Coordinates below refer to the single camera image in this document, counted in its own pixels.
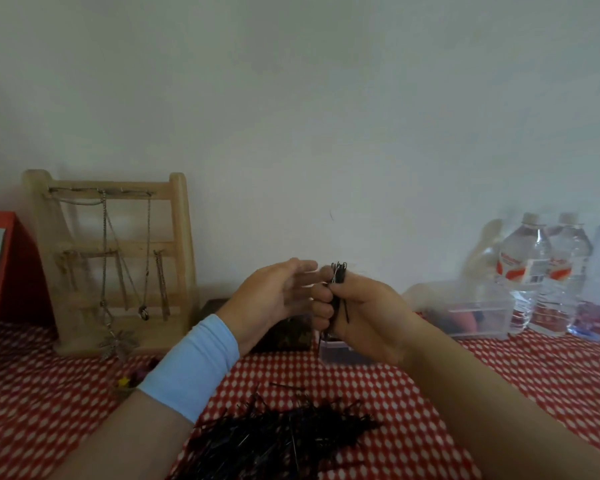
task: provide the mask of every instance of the table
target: table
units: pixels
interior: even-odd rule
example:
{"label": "table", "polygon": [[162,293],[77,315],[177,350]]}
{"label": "table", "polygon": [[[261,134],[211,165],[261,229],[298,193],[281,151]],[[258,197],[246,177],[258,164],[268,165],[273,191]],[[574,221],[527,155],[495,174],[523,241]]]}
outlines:
{"label": "table", "polygon": [[[63,358],[48,329],[0,323],[0,478],[41,479],[115,409],[111,364]],[[600,344],[551,339],[533,331],[499,341],[462,342],[481,361],[570,430],[600,449]],[[130,360],[136,367],[147,357]],[[268,382],[305,387],[314,397],[361,399],[383,426],[345,450],[355,466],[320,475],[339,479],[480,478],[471,456],[456,446],[445,423],[403,372],[329,366],[314,353],[270,353],[241,359],[218,387],[203,420],[258,391],[272,406],[292,407],[293,392]]]}

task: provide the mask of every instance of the blue sleeve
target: blue sleeve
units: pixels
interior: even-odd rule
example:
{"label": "blue sleeve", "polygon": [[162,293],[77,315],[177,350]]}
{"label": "blue sleeve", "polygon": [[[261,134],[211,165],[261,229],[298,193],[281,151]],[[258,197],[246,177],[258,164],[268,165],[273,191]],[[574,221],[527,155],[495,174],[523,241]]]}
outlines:
{"label": "blue sleeve", "polygon": [[138,389],[195,423],[239,358],[231,331],[217,315],[209,315],[165,355]]}

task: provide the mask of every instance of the forearm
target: forearm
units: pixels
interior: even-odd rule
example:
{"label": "forearm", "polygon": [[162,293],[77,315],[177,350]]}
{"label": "forearm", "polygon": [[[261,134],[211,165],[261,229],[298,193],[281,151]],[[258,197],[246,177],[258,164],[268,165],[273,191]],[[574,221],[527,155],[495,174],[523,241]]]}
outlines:
{"label": "forearm", "polygon": [[238,344],[211,315],[189,332],[52,480],[162,480],[224,375]]}
{"label": "forearm", "polygon": [[426,322],[404,369],[492,479],[600,479],[600,452]]}

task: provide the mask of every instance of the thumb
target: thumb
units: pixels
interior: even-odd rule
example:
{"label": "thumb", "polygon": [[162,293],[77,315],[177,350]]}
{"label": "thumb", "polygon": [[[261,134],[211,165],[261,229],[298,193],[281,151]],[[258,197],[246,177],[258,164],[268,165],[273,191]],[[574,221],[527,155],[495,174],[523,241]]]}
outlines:
{"label": "thumb", "polygon": [[369,278],[347,272],[344,283],[330,283],[329,289],[339,298],[368,301],[373,297],[373,284]]}

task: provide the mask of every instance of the pile of black bobby pins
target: pile of black bobby pins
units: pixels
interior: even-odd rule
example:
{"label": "pile of black bobby pins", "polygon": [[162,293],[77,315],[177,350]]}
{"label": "pile of black bobby pins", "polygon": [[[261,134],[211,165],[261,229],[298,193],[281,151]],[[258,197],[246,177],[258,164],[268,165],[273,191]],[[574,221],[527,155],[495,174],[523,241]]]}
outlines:
{"label": "pile of black bobby pins", "polygon": [[362,464],[336,462],[341,448],[357,446],[364,432],[379,427],[371,416],[360,414],[359,401],[316,406],[298,392],[296,404],[287,411],[272,409],[256,389],[239,415],[225,410],[218,419],[198,423],[171,480],[316,479],[319,472]]}

